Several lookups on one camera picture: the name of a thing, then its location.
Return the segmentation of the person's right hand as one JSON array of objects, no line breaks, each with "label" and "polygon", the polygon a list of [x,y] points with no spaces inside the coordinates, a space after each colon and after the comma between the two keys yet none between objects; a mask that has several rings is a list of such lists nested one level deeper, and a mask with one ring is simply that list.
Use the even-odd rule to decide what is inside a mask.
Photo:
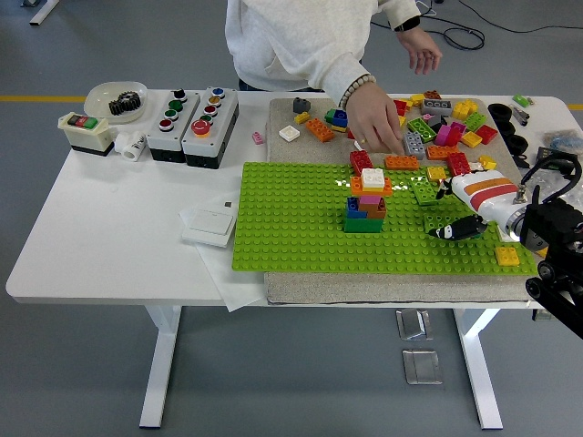
[{"label": "person's right hand", "polygon": [[362,148],[402,155],[402,130],[394,101],[375,83],[359,86],[345,107],[349,128]]}]

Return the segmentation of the person's left hand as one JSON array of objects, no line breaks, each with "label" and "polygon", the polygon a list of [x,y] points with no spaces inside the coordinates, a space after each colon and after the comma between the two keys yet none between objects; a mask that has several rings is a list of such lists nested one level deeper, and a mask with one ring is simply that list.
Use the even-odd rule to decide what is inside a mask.
[{"label": "person's left hand", "polygon": [[422,28],[399,32],[397,38],[409,55],[409,67],[416,74],[427,75],[439,67],[442,52]]}]

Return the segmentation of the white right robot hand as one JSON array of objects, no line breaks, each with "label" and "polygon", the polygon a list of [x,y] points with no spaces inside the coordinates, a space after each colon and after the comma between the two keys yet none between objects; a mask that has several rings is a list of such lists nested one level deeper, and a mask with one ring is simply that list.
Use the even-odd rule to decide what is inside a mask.
[{"label": "white right robot hand", "polygon": [[430,229],[432,237],[445,240],[470,239],[495,222],[512,241],[519,241],[519,233],[526,211],[525,203],[516,203],[518,187],[497,170],[477,171],[444,179],[437,199],[455,195],[473,213],[444,227]]}]

